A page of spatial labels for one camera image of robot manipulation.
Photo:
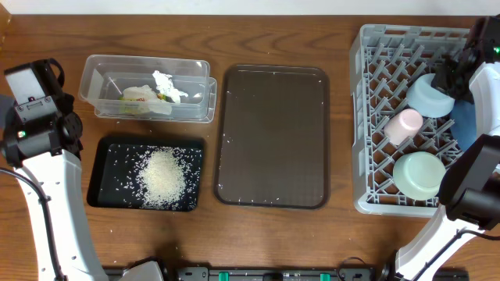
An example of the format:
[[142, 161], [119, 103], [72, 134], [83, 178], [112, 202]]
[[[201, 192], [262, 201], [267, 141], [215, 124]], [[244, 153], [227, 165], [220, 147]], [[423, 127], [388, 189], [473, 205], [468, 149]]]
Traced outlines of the white rice pile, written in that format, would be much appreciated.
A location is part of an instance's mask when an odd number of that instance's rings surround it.
[[113, 144], [98, 199], [114, 208], [190, 212], [198, 203], [201, 148]]

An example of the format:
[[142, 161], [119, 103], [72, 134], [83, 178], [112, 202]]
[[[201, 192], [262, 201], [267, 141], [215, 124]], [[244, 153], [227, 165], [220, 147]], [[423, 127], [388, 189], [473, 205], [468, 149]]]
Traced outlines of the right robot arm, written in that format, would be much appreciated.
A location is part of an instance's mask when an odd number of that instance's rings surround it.
[[440, 206], [407, 245], [396, 251], [382, 280], [431, 280], [461, 246], [487, 239], [499, 223], [499, 45], [464, 48], [437, 73], [434, 87], [463, 102], [453, 109], [470, 145], [439, 183]]

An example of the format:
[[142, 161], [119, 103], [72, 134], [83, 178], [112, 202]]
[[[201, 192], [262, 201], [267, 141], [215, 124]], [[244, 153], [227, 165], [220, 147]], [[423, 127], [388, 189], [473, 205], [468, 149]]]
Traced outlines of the yellow green snack wrapper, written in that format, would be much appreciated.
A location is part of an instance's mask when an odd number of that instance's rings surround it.
[[156, 99], [154, 99], [152, 96], [144, 96], [144, 97], [138, 97], [138, 98], [121, 97], [120, 100], [124, 100], [124, 101], [165, 101], [165, 102], [173, 103], [173, 100], [164, 94], [157, 94]]

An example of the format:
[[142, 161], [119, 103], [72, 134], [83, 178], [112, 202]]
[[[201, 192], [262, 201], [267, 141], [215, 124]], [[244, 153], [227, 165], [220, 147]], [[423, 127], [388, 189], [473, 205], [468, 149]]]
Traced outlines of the mint green bowl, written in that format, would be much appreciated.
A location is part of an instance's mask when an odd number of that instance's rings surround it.
[[429, 152], [418, 151], [400, 157], [393, 168], [395, 186], [406, 197], [425, 201], [435, 197], [446, 168]]

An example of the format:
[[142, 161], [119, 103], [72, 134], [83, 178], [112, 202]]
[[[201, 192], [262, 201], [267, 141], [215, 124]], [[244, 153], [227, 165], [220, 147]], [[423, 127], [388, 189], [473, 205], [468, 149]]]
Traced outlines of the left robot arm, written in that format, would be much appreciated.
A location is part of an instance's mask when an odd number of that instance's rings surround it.
[[46, 152], [1, 173], [16, 178], [25, 193], [40, 280], [110, 281], [91, 241], [76, 155]]

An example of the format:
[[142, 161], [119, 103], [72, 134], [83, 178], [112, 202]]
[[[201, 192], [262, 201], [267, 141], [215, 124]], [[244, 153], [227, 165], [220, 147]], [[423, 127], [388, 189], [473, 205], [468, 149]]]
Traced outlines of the pink plastic cup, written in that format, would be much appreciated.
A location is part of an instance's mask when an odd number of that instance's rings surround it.
[[400, 145], [405, 139], [415, 137], [423, 125], [423, 117], [412, 108], [404, 109], [384, 127], [384, 134], [394, 145]]

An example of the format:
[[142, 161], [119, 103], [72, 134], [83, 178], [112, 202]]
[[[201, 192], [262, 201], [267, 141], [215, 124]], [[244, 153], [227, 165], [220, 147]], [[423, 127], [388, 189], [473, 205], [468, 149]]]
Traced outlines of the light blue small bowl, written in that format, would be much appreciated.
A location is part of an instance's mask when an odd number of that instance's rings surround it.
[[451, 112], [455, 100], [431, 86], [434, 73], [420, 76], [408, 89], [408, 106], [428, 118], [441, 118]]

